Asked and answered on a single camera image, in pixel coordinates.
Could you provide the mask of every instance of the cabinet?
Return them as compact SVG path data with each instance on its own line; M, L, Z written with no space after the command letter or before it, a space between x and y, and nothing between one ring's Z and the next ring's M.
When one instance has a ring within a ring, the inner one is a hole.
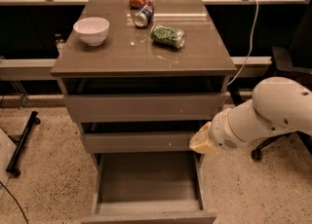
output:
M201 0L156 0L143 29L127 0L90 1L81 18L109 20L97 47L72 32L52 69L81 140L98 168L83 223L213 223L202 157L188 142L220 111L236 68ZM186 33L179 50L153 43L153 23Z

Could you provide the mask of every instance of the speckled floor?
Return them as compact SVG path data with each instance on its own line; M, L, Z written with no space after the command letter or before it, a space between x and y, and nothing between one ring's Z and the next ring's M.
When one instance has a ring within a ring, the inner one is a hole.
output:
M18 110L16 102L4 100L0 127L21 134L33 110L41 124L33 127L22 151L20 177L11 178L7 187L30 224L80 223L90 214L97 172L61 101L30 99ZM268 147L263 161L255 163L250 153L260 141L205 157L205 203L217 212L215 223L312 223L312 156L292 134ZM7 193L0 199L0 223L25 223Z

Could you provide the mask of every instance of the drawer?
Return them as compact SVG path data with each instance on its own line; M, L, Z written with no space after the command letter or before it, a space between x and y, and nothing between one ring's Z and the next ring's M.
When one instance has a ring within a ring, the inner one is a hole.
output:
M210 224L192 152L102 154L90 217L82 223Z
M89 153L189 151L189 140L207 121L85 123Z
M175 76L63 78L62 82L67 94L216 93L221 92L225 77L177 74L179 72Z
M76 123L211 119L224 101L225 93L64 97Z

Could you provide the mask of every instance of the black chair leg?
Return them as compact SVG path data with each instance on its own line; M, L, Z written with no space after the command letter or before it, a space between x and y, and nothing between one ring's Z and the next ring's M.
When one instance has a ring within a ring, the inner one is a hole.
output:
M306 134L306 133L300 132L300 131L297 131L296 133L300 137L301 141L304 143L305 147L308 149L310 154L312 155L312 139L311 139L311 136Z
M252 159L255 162L259 162L262 160L263 158L263 152L262 150L267 147L268 145L270 145L272 142L275 142L277 139L279 139L281 135L277 135L277 136L273 136L273 137L269 137L267 139L265 139L263 142L261 142L253 151L252 151Z
M231 86L229 86L227 88L227 90L230 92L233 103L235 104L235 106L238 106L242 103L244 103L244 100L241 97L241 94L238 90L238 87L235 83L233 83Z

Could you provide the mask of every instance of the black stand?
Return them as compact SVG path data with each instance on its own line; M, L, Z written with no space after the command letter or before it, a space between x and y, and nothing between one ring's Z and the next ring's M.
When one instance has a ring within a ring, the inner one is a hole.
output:
M23 148L23 146L27 140L28 134L30 133L33 124L36 124L36 125L40 124L40 119L37 118L37 114L38 114L38 112L36 112L36 111L33 111L31 113L30 118L27 122L27 125L25 126L23 133L20 136L20 139L19 140L15 140L15 139L13 140L16 143L17 148L16 148L16 150L12 156L11 161L8 164L6 172L10 173L14 177L20 176L20 170L18 168L16 168L16 164L19 160L21 149Z

